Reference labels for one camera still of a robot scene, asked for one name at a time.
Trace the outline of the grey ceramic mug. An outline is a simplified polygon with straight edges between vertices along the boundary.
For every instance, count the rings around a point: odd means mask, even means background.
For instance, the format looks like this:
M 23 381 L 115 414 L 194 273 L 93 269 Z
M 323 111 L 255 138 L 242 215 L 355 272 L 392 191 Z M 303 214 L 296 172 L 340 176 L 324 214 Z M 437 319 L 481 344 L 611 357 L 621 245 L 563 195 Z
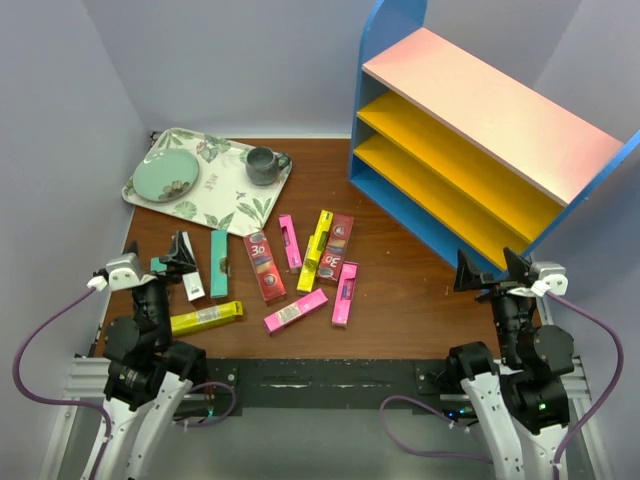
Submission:
M 246 157 L 245 170 L 250 181 L 257 186 L 268 186 L 276 182 L 283 169 L 291 164 L 286 153 L 276 153 L 267 147 L 255 147 Z

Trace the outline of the yellow toothpaste box lying left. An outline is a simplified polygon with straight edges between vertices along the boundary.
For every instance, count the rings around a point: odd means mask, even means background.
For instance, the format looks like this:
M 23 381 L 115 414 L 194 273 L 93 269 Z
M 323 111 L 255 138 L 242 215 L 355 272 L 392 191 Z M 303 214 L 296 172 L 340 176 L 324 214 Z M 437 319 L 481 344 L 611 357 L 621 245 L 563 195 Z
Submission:
M 232 323 L 244 314 L 240 301 L 208 307 L 195 312 L 172 316 L 172 334 L 181 337 Z

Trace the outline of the black mounting base plate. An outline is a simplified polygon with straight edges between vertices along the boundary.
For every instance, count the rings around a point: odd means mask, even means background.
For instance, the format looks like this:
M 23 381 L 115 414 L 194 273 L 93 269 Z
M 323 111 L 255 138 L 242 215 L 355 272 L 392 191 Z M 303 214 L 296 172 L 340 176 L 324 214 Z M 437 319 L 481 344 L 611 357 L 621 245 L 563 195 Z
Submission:
M 397 395 L 455 420 L 476 418 L 443 360 L 209 358 L 207 367 L 211 380 L 236 392 L 237 416 L 249 408 L 375 410 Z

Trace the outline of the small pink toothpaste box upper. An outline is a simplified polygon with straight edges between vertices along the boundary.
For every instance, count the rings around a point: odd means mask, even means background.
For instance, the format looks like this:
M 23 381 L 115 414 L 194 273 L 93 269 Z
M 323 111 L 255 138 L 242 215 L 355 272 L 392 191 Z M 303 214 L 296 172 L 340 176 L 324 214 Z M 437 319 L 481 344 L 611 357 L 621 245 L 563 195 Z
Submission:
M 291 273 L 298 273 L 301 270 L 303 262 L 292 216 L 289 214 L 280 215 L 279 226 L 289 270 Z

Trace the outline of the red 3D toothpaste box right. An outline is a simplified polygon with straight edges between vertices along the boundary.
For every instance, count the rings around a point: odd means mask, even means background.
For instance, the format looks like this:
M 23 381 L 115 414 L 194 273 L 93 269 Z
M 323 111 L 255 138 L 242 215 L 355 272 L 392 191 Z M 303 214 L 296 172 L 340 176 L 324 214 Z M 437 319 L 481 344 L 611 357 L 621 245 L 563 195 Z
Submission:
M 320 282 L 338 283 L 353 225 L 353 217 L 342 214 L 334 215 L 329 237 L 316 273 L 316 278 Z

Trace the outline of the floral leaf print tray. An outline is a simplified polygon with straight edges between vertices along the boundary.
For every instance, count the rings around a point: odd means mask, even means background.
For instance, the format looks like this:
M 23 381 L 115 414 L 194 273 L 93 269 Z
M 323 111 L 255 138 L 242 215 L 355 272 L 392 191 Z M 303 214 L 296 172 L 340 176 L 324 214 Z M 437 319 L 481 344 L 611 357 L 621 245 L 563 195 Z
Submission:
M 246 160 L 253 149 L 246 145 L 211 134 L 170 128 L 156 136 L 155 143 L 143 159 L 165 159 L 168 150 L 191 154 L 198 163 L 198 176 L 184 176 L 149 185 L 156 193 L 149 198 L 135 189 L 130 178 L 121 191 L 122 198 L 136 206 L 191 221 L 212 229 L 244 236 L 262 229 L 284 188 L 292 163 L 279 158 L 280 172 L 267 186 L 251 182 L 246 172 Z

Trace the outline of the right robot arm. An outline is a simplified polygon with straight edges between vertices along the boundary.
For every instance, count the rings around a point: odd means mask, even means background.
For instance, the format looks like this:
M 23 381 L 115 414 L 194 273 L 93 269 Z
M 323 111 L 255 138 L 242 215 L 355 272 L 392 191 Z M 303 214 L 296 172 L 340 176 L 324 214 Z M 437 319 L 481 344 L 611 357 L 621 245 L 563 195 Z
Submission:
M 570 423 L 562 376 L 574 370 L 574 339 L 554 325 L 537 326 L 533 314 L 544 295 L 564 295 L 566 270 L 552 262 L 530 262 L 503 250 L 508 277 L 482 271 L 457 253 L 454 289 L 478 291 L 488 303 L 501 353 L 494 361 L 482 342 L 450 349 L 448 386 L 471 401 L 499 479 L 565 479 L 560 448 Z

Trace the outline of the mint green ceramic plate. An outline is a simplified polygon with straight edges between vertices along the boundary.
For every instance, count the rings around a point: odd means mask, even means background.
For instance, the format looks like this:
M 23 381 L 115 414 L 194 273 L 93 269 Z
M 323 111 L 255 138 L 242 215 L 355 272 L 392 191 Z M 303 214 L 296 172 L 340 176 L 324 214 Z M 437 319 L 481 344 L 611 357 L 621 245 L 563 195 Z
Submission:
M 135 193 L 156 203 L 169 202 L 188 193 L 199 177 L 196 157 L 185 149 L 151 152 L 136 167 L 132 182 Z

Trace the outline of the red 3D toothpaste box left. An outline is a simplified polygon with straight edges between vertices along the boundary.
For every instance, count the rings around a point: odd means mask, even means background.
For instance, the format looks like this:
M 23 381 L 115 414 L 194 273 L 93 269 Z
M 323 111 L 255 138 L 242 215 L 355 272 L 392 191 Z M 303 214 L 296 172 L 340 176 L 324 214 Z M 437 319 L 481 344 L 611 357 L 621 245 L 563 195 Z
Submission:
M 286 289 L 264 232 L 245 236 L 244 245 L 264 301 L 270 303 L 284 297 Z

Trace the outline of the red 3d toothpaste box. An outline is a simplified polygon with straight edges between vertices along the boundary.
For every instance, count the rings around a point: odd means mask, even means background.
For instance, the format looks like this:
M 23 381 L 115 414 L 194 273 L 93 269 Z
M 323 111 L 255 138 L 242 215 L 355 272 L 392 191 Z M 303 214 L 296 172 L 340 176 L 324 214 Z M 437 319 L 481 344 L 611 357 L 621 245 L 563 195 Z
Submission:
M 316 273 L 316 278 L 320 282 L 338 283 L 353 225 L 353 217 L 342 214 L 334 215 L 329 237 Z
M 264 232 L 245 236 L 244 245 L 264 301 L 270 303 L 284 297 L 286 289 Z

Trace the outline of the pink toothpaste box lower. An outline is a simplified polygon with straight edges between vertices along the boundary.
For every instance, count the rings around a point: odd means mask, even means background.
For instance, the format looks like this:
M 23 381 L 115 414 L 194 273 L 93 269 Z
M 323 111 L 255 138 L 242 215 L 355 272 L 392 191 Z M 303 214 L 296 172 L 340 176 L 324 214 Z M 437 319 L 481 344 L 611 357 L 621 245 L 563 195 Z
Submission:
M 290 305 L 270 314 L 263 320 L 266 332 L 273 335 L 310 313 L 325 306 L 328 298 L 321 288 L 299 298 Z

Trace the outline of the blue shelf with coloured boards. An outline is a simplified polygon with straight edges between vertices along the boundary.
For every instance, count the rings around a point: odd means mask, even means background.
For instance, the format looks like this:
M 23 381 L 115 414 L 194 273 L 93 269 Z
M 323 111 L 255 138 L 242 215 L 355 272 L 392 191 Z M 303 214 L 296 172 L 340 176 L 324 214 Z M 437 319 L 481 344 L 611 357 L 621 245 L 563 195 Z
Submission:
M 362 33 L 350 181 L 455 264 L 505 271 L 638 147 L 424 26 L 423 1 L 380 1 Z

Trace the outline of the yellow toothpaste box upright centre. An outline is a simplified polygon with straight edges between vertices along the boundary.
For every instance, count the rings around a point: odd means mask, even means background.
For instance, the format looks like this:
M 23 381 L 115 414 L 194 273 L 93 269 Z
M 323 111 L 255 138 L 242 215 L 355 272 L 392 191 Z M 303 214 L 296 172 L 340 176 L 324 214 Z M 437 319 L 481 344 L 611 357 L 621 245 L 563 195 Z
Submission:
M 313 289 L 316 272 L 328 240 L 333 216 L 334 214 L 327 210 L 322 210 L 320 213 L 298 279 L 296 290 L 299 294 L 310 293 Z

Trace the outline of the pink toothpaste box right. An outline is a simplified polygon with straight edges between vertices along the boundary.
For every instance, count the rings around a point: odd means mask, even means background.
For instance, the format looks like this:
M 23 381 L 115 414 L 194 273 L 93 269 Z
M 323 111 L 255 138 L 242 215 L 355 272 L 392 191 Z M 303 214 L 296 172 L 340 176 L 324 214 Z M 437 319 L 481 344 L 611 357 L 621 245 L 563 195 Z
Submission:
M 346 328 L 348 326 L 358 267 L 359 265 L 353 262 L 345 262 L 343 264 L 332 314 L 332 325 L 334 327 Z

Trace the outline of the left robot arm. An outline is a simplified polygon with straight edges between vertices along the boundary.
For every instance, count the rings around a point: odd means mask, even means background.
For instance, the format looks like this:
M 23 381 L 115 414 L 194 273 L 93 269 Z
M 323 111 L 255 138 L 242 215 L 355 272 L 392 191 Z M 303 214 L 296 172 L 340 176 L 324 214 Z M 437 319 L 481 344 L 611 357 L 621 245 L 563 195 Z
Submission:
M 138 245 L 95 272 L 88 287 L 131 293 L 133 313 L 117 317 L 104 328 L 103 357 L 109 361 L 102 420 L 83 471 L 84 479 L 124 479 L 129 455 L 144 420 L 156 410 L 156 425 L 169 420 L 161 395 L 162 384 L 172 380 L 185 392 L 200 390 L 207 380 L 202 349 L 175 341 L 170 322 L 169 286 L 196 271 L 184 233 L 172 237 L 169 252 L 160 258 L 161 270 L 145 270 Z

